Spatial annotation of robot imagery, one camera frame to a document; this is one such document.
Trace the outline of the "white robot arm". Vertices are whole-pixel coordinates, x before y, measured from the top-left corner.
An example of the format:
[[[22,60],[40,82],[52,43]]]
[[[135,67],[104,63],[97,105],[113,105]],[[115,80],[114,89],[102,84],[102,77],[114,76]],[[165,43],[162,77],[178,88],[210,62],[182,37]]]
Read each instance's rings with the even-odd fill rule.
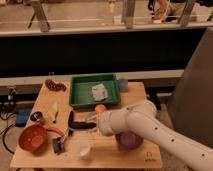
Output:
[[[213,149],[165,126],[156,114],[151,101],[141,100],[118,110],[101,112],[97,127],[104,136],[131,131],[159,145],[195,171],[213,171]]]

